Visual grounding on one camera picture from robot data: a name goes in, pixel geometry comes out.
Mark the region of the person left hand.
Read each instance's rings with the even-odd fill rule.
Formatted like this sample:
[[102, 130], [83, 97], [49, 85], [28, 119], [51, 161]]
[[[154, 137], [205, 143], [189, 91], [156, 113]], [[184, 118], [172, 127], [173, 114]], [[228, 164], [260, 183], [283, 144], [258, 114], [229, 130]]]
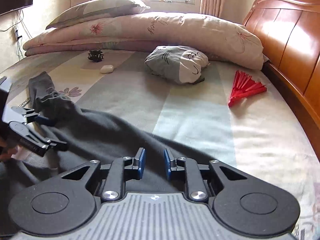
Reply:
[[12, 155], [15, 155], [18, 152], [18, 146], [15, 146], [13, 148], [9, 148], [6, 141], [2, 138], [0, 140], [0, 146], [2, 148], [1, 155], [0, 155], [1, 162], [8, 161]]

